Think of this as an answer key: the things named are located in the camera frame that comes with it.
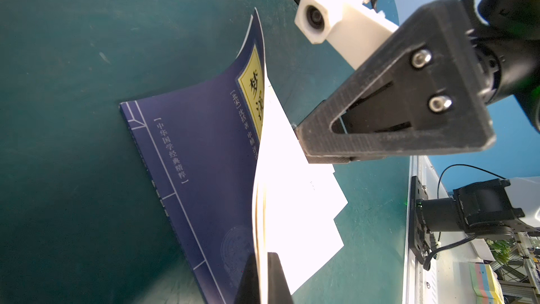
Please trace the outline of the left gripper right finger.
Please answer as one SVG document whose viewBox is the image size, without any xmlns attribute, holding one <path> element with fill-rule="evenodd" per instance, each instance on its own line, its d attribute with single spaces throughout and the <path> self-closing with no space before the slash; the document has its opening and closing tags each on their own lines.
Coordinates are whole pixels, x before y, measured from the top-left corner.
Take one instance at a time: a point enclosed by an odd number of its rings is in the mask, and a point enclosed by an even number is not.
<svg viewBox="0 0 540 304">
<path fill-rule="evenodd" d="M 268 304 L 294 304 L 277 253 L 268 253 Z"/>
</svg>

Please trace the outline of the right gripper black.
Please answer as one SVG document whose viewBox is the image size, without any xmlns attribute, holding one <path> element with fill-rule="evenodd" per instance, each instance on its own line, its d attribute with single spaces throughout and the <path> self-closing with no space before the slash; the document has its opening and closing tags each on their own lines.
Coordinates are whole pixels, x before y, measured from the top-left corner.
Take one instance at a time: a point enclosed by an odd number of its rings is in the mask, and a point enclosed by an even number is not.
<svg viewBox="0 0 540 304">
<path fill-rule="evenodd" d="M 482 151 L 496 140 L 485 104 L 510 96 L 539 129 L 539 0 L 436 0 L 295 134 L 312 163 Z"/>
</svg>

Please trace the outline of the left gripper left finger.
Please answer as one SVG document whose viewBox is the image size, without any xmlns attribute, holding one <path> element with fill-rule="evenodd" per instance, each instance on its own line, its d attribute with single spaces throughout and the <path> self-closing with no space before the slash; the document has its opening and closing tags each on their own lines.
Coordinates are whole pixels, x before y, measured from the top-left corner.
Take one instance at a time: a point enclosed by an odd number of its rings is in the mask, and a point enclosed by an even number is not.
<svg viewBox="0 0 540 304">
<path fill-rule="evenodd" d="M 254 253 L 247 259 L 234 303 L 259 304 L 258 269 Z"/>
</svg>

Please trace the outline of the dark blue book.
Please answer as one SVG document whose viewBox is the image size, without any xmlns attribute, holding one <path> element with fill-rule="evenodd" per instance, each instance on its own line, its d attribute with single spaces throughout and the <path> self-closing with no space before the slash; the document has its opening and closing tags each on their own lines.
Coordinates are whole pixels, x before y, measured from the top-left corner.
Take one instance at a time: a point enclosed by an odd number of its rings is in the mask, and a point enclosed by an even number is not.
<svg viewBox="0 0 540 304">
<path fill-rule="evenodd" d="M 343 248 L 335 219 L 347 199 L 333 166 L 300 147 L 267 76 L 257 11 L 222 74 L 120 111 L 207 303 L 234 303 L 253 253 L 268 303 L 269 252 L 293 295 Z"/>
</svg>

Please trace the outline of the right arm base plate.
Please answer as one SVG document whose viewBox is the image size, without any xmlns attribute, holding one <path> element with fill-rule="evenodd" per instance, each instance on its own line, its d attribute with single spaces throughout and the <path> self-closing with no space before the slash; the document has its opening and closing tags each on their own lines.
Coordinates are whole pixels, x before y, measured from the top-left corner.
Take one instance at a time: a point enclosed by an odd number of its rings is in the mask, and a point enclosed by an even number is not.
<svg viewBox="0 0 540 304">
<path fill-rule="evenodd" d="M 435 235 L 428 229 L 423 217 L 423 201 L 428 200 L 426 186 L 414 175 L 411 177 L 408 202 L 408 247 L 421 265 L 425 264 L 426 258 L 437 246 Z"/>
</svg>

